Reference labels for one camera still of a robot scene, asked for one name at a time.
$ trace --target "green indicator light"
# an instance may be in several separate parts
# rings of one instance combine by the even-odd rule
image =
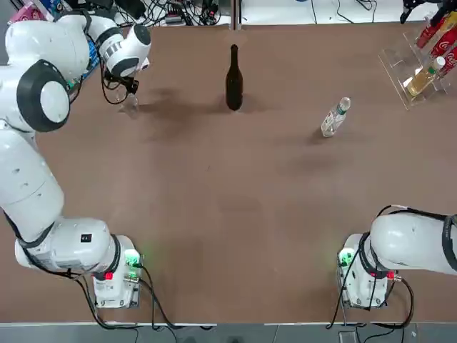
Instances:
[[[124,252],[127,264],[138,264],[140,262],[140,254],[135,249],[127,249]]]
[[[341,267],[347,267],[353,259],[354,250],[351,248],[344,248],[338,254]]]

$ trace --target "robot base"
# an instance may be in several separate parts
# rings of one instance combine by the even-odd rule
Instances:
[[[117,236],[117,239],[121,244],[121,257],[117,270],[112,273],[110,279],[93,278],[96,303],[99,308],[137,307],[139,304],[141,270],[131,265],[141,263],[141,257],[128,237]]]
[[[386,298],[387,278],[376,280],[376,288],[373,293],[374,277],[365,271],[360,260],[360,253],[349,270],[349,264],[358,250],[361,234],[352,234],[346,240],[343,249],[338,253],[337,283],[338,290],[343,285],[344,278],[349,272],[341,297],[341,306],[367,308],[370,307],[370,299],[373,294],[371,307],[382,307]]]

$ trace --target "red can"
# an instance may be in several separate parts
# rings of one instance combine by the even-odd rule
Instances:
[[[446,63],[444,64],[444,67],[439,71],[440,76],[446,75],[457,65],[457,46],[452,49],[449,54],[444,56],[444,60]]]
[[[435,44],[433,49],[430,51],[430,56],[436,58],[438,56],[443,56],[448,49],[450,49],[457,40],[457,27],[447,31],[438,43]]]
[[[416,45],[422,49],[428,43],[430,38],[433,37],[435,33],[440,29],[446,18],[447,16],[444,16],[435,27],[432,27],[431,24],[428,23],[426,28],[422,31],[421,35],[417,38]]]

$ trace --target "dark glass bottle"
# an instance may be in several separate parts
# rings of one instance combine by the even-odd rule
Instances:
[[[238,47],[230,48],[230,69],[226,77],[226,103],[229,109],[236,111],[243,104],[243,75],[238,66]]]

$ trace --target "bottle cap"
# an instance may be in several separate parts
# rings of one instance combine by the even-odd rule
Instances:
[[[349,98],[342,98],[340,101],[340,109],[347,111],[351,107],[351,100]]]
[[[446,61],[444,60],[443,57],[441,57],[441,56],[436,57],[435,61],[433,61],[433,69],[438,71],[444,67],[444,64],[446,64]]]

